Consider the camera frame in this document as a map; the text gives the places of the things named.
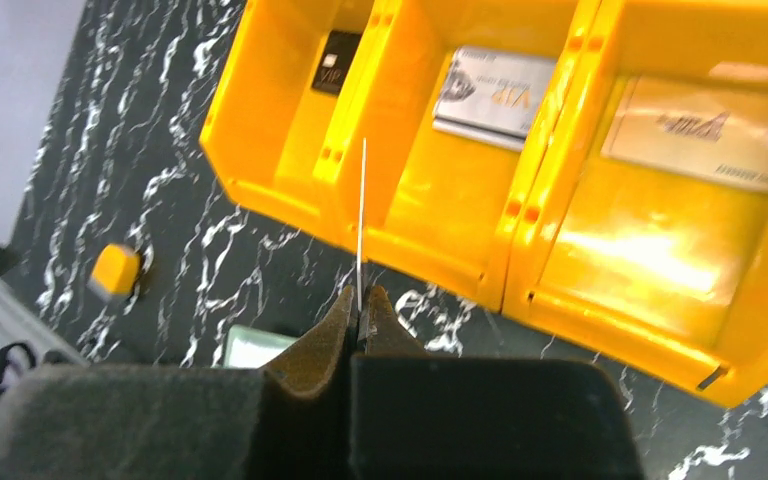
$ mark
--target yellow plastic storage bin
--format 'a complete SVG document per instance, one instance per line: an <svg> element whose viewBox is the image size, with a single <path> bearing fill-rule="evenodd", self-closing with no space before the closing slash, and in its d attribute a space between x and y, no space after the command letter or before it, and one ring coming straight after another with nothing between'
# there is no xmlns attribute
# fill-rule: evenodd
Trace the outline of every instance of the yellow plastic storage bin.
<svg viewBox="0 0 768 480"><path fill-rule="evenodd" d="M356 242L367 138L366 255L500 309L516 219L598 4L391 0L356 97L326 136L332 160L316 166L342 245ZM432 129L452 56L465 45L558 59L521 153Z"/></svg>
<svg viewBox="0 0 768 480"><path fill-rule="evenodd" d="M340 243L313 178L388 0L249 0L201 133L231 201ZM339 95L311 88L332 31L365 32Z"/></svg>
<svg viewBox="0 0 768 480"><path fill-rule="evenodd" d="M660 113L621 104L642 79L705 90L687 98L722 107L731 130L669 131L745 156L733 132L751 144L768 125L710 92L768 95L768 0L602 2L516 230L503 312L733 407L768 383L768 192L604 155L608 141L645 144L608 138L621 109Z"/></svg>

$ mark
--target yellow and gray object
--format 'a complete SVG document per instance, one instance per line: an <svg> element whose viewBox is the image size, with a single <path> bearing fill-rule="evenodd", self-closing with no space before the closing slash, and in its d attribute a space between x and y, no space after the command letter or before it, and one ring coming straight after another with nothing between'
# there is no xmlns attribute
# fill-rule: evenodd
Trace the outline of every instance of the yellow and gray object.
<svg viewBox="0 0 768 480"><path fill-rule="evenodd" d="M104 247L93 267L89 287L107 303L121 303L134 291L140 271L140 256L126 245Z"/></svg>

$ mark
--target black marble surface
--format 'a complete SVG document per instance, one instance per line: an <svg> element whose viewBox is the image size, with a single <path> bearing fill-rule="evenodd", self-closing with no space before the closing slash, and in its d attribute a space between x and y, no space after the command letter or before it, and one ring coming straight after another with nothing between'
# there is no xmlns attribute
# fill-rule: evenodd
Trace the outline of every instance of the black marble surface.
<svg viewBox="0 0 768 480"><path fill-rule="evenodd" d="M93 361L216 365L231 325L301 335L354 278L350 255L231 205L199 148L241 13L239 0L86 6L14 234L24 259L7 281ZM140 299L119 307L86 288L111 242L137 248L148 272ZM650 478L768 479L768 386L726 411L433 285L372 271L429 350L605 369Z"/></svg>

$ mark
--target stack of cards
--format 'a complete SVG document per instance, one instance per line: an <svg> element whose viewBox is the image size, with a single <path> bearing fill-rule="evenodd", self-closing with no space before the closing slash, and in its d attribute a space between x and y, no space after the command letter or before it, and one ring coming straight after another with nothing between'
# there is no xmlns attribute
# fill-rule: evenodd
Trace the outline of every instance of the stack of cards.
<svg viewBox="0 0 768 480"><path fill-rule="evenodd" d="M434 107L434 128L521 151L555 63L541 57L459 48Z"/></svg>

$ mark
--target gold card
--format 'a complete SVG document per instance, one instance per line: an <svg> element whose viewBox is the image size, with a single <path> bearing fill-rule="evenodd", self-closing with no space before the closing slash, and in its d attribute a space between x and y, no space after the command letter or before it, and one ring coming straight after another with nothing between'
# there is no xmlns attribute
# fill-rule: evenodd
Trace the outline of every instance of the gold card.
<svg viewBox="0 0 768 480"><path fill-rule="evenodd" d="M631 79L602 155L768 193L768 94Z"/></svg>

